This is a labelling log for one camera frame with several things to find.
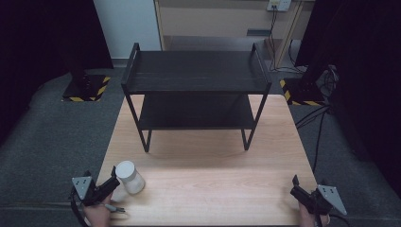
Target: gray carpet floor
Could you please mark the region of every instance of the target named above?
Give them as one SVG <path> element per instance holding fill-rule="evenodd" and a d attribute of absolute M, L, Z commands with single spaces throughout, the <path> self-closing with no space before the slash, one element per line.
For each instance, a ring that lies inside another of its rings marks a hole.
<path fill-rule="evenodd" d="M 124 98 L 119 85 L 123 70 L 90 72 L 111 77 L 98 102 L 61 101 L 70 75 L 47 82 L 35 94 L 29 111 L 0 148 L 0 227 L 78 226 L 67 206 L 71 178 L 87 169 L 97 178 Z M 272 94 L 283 93 L 279 79 L 287 77 L 299 76 L 272 73 Z M 297 122 L 317 107 L 289 109 Z M 311 164 L 319 124 L 318 117 L 299 129 Z M 315 176 L 338 188 L 352 226 L 401 226 L 400 199 L 374 163 L 353 154 L 333 114 L 323 121 Z M 331 226 L 346 225 L 332 218 Z"/>

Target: black curtain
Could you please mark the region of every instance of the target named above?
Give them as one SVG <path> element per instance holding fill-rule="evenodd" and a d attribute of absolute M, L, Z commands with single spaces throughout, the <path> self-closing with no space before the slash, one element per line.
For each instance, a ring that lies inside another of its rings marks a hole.
<path fill-rule="evenodd" d="M 336 32 L 336 4 L 347 4 Z M 372 160 L 401 197 L 401 2 L 317 0 L 297 62 L 330 57 L 339 83 L 329 98 L 357 157 Z"/>
<path fill-rule="evenodd" d="M 0 34 L 0 143 L 38 87 L 71 71 L 65 59 L 113 68 L 93 0 L 2 0 Z"/>

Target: shelf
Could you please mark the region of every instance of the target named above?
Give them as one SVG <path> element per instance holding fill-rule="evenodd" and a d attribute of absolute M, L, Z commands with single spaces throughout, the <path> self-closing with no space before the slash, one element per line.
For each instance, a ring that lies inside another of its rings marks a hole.
<path fill-rule="evenodd" d="M 145 95 L 139 128 L 142 130 L 252 129 L 247 95 Z"/>
<path fill-rule="evenodd" d="M 131 95 L 158 92 L 263 95 L 270 78 L 246 51 L 139 51 L 129 73 Z"/>

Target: power outlet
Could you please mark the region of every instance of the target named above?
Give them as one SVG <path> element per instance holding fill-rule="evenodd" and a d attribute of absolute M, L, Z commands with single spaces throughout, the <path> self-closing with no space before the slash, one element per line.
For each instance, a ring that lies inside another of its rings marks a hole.
<path fill-rule="evenodd" d="M 273 7 L 275 7 L 275 9 L 278 10 L 279 5 L 280 5 L 280 0 L 270 0 L 266 10 L 273 11 Z"/>
<path fill-rule="evenodd" d="M 288 11 L 290 5 L 291 0 L 270 0 L 266 10 L 273 11 L 275 7 L 275 10 L 277 11 Z"/>
<path fill-rule="evenodd" d="M 281 0 L 280 5 L 278 5 L 279 11 L 288 11 L 291 5 L 291 0 Z"/>

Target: lower shelf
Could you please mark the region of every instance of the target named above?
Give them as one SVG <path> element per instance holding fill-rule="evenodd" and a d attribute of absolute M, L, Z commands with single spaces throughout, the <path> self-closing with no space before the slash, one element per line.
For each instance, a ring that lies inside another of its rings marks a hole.
<path fill-rule="evenodd" d="M 245 129 L 253 127 L 247 95 L 145 95 L 141 130 Z"/>

